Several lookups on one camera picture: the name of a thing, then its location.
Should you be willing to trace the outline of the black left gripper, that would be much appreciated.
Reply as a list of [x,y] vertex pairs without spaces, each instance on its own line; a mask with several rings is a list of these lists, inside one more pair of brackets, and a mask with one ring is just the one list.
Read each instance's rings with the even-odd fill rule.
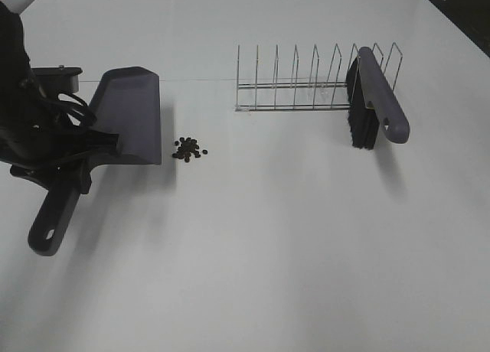
[[119,135],[92,130],[96,116],[88,105],[35,99],[1,107],[1,160],[28,171],[74,165],[81,194],[92,185],[91,150],[116,150]]

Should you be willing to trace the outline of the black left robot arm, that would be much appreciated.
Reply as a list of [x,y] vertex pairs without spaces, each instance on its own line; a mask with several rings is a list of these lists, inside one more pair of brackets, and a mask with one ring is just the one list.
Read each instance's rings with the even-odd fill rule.
[[20,15],[1,6],[1,160],[18,177],[50,189],[66,175],[85,194],[88,159],[116,152],[117,134],[92,127],[96,114],[76,96],[80,68],[31,68]]

